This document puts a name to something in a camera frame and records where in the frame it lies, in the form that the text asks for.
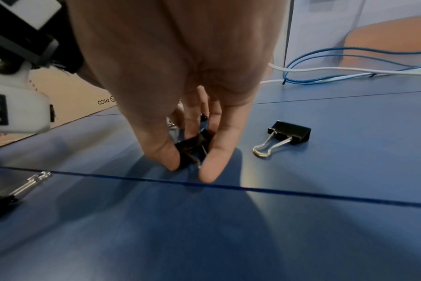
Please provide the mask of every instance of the table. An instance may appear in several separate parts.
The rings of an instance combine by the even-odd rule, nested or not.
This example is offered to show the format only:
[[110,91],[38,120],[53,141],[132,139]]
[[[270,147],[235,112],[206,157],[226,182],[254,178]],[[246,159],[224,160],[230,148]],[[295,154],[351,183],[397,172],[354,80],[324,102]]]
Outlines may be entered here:
[[[253,155],[276,120],[308,143]],[[146,159],[117,108],[0,149],[0,280],[421,280],[421,77],[262,86],[218,180]]]

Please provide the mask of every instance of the finger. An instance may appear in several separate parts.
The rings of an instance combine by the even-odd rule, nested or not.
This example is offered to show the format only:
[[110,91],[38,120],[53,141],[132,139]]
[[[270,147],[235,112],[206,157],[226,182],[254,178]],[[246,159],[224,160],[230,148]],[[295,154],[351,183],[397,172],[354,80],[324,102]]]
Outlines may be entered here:
[[184,137],[185,139],[192,138],[200,132],[201,121],[201,102],[198,90],[183,95],[181,102],[184,107]]
[[221,119],[220,101],[215,96],[209,96],[209,120],[208,129],[216,133]]
[[208,96],[203,86],[198,86],[198,94],[200,96],[201,114],[209,117],[209,102]]
[[172,114],[169,115],[169,119],[180,129],[184,129],[184,111],[180,106],[177,106]]
[[235,106],[223,105],[220,126],[199,172],[202,182],[215,181],[228,164],[243,133],[253,100]]
[[144,154],[171,171],[180,166],[180,153],[173,144],[166,118],[156,120],[128,119]]

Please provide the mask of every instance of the white plastic part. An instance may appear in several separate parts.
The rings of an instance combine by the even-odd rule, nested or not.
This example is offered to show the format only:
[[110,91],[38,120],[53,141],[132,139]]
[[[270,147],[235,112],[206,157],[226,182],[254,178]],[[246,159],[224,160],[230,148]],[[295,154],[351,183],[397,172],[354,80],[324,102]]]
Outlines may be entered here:
[[31,69],[25,62],[13,75],[0,75],[0,95],[5,96],[8,125],[0,133],[42,133],[50,130],[49,98],[28,89]]
[[12,6],[0,0],[0,4],[36,30],[44,26],[61,8],[56,0],[18,0]]

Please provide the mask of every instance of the human hand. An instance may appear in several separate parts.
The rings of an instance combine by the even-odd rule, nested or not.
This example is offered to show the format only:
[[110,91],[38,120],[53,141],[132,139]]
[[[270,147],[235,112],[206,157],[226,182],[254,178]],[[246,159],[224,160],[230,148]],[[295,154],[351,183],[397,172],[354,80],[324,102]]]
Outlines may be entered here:
[[240,139],[280,31],[285,0],[68,0],[85,60],[116,98],[144,153],[180,165],[166,117],[181,99],[185,136],[209,96],[215,132],[199,172],[213,182]]

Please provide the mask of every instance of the brown cardboard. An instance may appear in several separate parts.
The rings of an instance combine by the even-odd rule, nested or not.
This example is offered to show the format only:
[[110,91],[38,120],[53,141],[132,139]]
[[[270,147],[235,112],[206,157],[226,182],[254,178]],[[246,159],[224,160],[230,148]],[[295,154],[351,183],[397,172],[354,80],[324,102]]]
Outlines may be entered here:
[[[52,128],[116,106],[106,90],[92,86],[77,75],[56,68],[32,70],[30,88],[46,94],[55,109]],[[33,134],[0,134],[0,147]]]

